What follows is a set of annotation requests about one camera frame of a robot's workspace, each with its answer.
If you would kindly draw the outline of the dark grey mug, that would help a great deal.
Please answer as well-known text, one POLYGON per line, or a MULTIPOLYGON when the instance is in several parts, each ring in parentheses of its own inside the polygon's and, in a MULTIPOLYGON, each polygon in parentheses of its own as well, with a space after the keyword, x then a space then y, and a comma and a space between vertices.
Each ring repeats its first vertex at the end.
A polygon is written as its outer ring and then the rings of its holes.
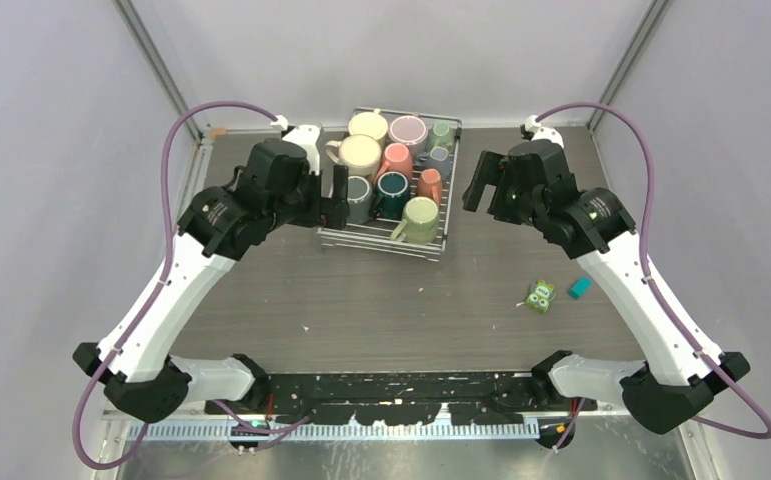
POLYGON ((352 175, 348 178, 347 201, 348 224, 361 225, 371 219, 373 188, 365 177, 352 175))

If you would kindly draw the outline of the dark teal mug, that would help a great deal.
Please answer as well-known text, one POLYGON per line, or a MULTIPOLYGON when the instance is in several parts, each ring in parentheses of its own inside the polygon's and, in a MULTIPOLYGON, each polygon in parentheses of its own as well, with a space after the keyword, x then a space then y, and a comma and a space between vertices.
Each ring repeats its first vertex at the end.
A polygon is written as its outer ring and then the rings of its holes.
POLYGON ((376 183, 374 214, 379 219, 400 220, 410 200, 410 182, 396 171, 383 173, 376 183))

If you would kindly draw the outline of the light green mug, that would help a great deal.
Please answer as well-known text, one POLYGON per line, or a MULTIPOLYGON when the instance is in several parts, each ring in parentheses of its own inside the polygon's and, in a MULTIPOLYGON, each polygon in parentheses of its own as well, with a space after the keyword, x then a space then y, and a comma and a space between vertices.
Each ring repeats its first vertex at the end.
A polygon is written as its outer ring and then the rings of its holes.
POLYGON ((402 219, 390 235, 390 240, 427 245, 437 236, 439 206, 425 197, 415 197, 404 207, 402 219))

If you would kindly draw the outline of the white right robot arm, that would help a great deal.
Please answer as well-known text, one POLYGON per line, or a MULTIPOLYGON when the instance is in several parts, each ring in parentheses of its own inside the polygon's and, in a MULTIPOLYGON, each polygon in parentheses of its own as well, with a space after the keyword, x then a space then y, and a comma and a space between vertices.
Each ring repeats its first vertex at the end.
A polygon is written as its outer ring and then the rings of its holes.
POLYGON ((620 362, 559 350, 532 370, 538 406, 552 411, 572 397, 585 397, 622 406, 645 429, 665 434, 728 387, 703 354, 733 381, 749 373, 744 355, 722 351, 662 286, 663 298, 699 345, 684 338, 646 284, 663 279, 655 267, 642 270, 633 218, 610 190, 578 188, 562 146, 540 139, 522 142, 507 154, 482 151, 462 197, 464 210, 477 210, 487 186, 495 189, 489 214, 530 225, 561 247, 607 295, 644 354, 641 360, 620 362))

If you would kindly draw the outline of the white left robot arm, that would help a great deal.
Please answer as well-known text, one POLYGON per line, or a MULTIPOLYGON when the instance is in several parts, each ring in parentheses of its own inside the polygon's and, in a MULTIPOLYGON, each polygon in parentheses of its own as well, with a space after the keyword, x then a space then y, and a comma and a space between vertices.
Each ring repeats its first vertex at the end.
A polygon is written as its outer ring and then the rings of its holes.
POLYGON ((80 344, 74 361, 103 385, 121 412, 157 423, 186 403, 228 400, 245 414, 265 405, 270 384, 252 359, 187 359, 170 350, 207 293, 277 228, 343 228, 349 170, 333 167, 331 194, 321 194, 321 172, 304 147, 268 139, 250 151, 232 180, 197 193, 177 222, 172 252, 127 316, 102 341, 80 344))

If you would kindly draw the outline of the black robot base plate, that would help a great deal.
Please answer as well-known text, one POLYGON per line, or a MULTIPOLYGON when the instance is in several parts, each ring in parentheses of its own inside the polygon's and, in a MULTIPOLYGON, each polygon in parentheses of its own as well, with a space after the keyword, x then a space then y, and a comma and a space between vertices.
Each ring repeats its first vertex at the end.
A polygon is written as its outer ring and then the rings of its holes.
POLYGON ((290 424, 428 425, 447 412, 456 426, 508 425, 548 412, 566 416, 577 404, 552 396, 519 372, 400 372, 269 374, 243 401, 225 403, 236 414, 290 424))

